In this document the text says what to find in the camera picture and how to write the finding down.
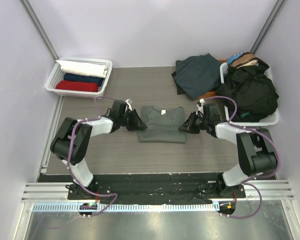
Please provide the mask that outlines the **grey t shirt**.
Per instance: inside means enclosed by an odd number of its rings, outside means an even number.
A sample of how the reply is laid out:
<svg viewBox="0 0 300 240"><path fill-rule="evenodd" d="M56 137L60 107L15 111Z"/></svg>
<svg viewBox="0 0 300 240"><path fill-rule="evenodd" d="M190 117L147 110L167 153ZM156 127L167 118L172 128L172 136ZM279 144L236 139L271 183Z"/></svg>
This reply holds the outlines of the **grey t shirt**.
<svg viewBox="0 0 300 240"><path fill-rule="evenodd" d="M187 134L179 131L179 127L186 121L183 107L162 109L155 106L142 106L140 118L147 126L147 129L138 132L140 143L185 144L187 142Z"/></svg>

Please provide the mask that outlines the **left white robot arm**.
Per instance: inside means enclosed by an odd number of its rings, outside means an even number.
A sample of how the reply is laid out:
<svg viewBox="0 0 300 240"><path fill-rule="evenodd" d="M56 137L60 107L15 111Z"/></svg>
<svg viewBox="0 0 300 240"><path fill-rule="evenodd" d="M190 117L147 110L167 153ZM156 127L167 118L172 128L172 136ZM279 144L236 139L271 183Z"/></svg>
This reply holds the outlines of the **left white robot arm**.
<svg viewBox="0 0 300 240"><path fill-rule="evenodd" d="M125 127L127 131L144 131L146 124L128 99L114 100L106 114L91 119L66 117L53 138L50 151L61 160L72 177L69 191L77 191L83 198L116 197L115 193L98 193L98 184L86 162L86 153L92 137L111 134Z"/></svg>

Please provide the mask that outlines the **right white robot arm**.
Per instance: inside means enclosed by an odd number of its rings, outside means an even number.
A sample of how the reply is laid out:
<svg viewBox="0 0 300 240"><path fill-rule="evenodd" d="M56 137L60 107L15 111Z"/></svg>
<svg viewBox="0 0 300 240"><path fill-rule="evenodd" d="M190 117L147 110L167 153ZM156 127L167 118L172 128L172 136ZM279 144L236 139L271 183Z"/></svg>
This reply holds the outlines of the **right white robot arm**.
<svg viewBox="0 0 300 240"><path fill-rule="evenodd" d="M238 164L220 173L216 179L215 190L220 197L232 195L242 183L272 174L279 167L279 157L267 129L246 129L222 121L214 103L197 103L197 108L178 128L179 131L189 134L206 131L212 137L227 140L237 147Z"/></svg>

